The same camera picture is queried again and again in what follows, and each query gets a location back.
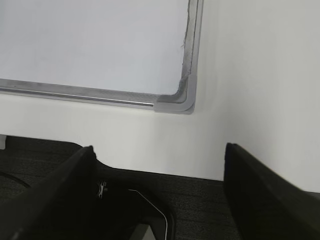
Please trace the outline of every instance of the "black cable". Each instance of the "black cable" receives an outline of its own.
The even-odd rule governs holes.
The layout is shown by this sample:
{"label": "black cable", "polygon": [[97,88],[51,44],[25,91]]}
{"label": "black cable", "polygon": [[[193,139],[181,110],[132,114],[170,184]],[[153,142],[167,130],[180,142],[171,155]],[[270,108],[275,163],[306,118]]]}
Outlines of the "black cable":
{"label": "black cable", "polygon": [[0,176],[3,176],[3,177],[8,178],[8,179],[11,179],[11,180],[17,182],[18,184],[23,185],[27,189],[31,188],[31,186],[28,183],[22,181],[21,179],[17,178],[16,176],[12,176],[12,175],[10,175],[8,173],[5,173],[3,171],[0,171]]}

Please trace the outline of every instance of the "white wall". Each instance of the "white wall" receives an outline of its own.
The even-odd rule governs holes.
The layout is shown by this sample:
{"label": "white wall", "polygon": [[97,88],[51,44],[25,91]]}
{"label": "white wall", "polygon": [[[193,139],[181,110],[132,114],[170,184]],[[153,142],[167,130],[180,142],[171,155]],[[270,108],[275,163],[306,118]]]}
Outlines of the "white wall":
{"label": "white wall", "polygon": [[192,115],[0,94],[0,134],[93,145],[117,168],[223,178],[227,142],[320,192],[316,0],[205,0]]}
{"label": "white wall", "polygon": [[313,191],[320,191],[319,12],[318,0],[220,1],[214,78],[227,88],[227,140]]}

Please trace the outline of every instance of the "whiteboard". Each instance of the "whiteboard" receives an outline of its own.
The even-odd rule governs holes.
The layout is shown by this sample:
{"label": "whiteboard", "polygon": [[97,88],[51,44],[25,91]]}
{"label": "whiteboard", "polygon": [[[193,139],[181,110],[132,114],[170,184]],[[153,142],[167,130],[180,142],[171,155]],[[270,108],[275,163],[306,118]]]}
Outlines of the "whiteboard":
{"label": "whiteboard", "polygon": [[189,0],[0,0],[0,78],[172,95]]}

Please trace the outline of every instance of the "black plastic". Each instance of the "black plastic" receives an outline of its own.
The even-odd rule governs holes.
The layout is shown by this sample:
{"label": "black plastic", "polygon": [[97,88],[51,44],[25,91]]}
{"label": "black plastic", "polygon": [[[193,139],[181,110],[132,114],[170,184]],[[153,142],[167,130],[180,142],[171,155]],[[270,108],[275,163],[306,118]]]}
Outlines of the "black plastic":
{"label": "black plastic", "polygon": [[236,144],[226,147],[224,191],[243,239],[320,239],[320,201]]}

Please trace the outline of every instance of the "metal edge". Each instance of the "metal edge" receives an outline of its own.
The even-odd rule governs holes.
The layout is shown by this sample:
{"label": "metal edge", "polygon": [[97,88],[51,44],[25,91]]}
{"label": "metal edge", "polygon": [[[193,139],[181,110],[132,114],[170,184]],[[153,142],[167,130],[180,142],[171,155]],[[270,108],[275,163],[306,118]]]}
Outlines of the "metal edge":
{"label": "metal edge", "polygon": [[0,93],[150,109],[158,95],[0,78]]}
{"label": "metal edge", "polygon": [[190,59],[190,68],[185,69],[185,60],[188,60],[185,52],[183,60],[183,70],[189,73],[184,76],[184,71],[182,71],[182,78],[179,83],[179,88],[177,93],[174,95],[161,95],[153,106],[155,112],[159,113],[173,113],[173,114],[192,114],[195,108],[196,102],[196,91],[197,91],[197,68],[198,68],[198,56],[200,47],[200,32],[202,23],[202,13],[203,13],[203,1],[196,0],[192,2],[190,0],[189,4],[196,3],[195,11],[189,5],[189,24],[186,36],[186,41],[192,38],[192,54]]}

